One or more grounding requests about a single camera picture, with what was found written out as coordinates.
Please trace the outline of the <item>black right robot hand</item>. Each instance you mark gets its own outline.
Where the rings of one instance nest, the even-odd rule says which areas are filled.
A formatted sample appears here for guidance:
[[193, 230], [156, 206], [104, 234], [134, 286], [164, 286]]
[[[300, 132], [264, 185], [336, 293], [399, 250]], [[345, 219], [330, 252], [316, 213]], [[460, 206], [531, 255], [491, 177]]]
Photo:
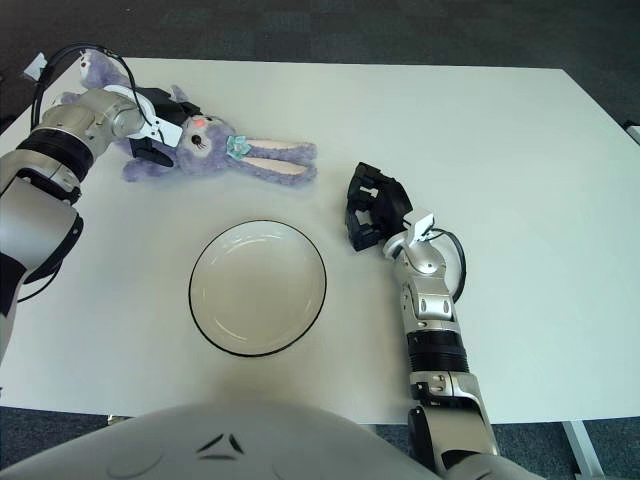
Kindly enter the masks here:
[[350, 244], [362, 251], [404, 231], [413, 209], [403, 186], [379, 169], [360, 162], [347, 189], [345, 225]]

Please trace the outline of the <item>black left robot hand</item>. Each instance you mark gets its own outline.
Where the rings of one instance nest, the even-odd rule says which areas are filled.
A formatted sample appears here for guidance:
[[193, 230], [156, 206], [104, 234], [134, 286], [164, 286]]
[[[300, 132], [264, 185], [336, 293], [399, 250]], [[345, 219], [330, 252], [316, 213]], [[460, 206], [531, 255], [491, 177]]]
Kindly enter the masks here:
[[154, 166], [171, 168], [174, 153], [192, 117], [200, 115], [201, 110], [189, 102], [184, 92], [177, 86], [172, 92], [159, 88], [137, 88], [138, 99], [145, 99], [153, 107], [149, 120], [151, 131], [148, 136], [130, 138], [129, 146], [135, 159], [149, 161]]

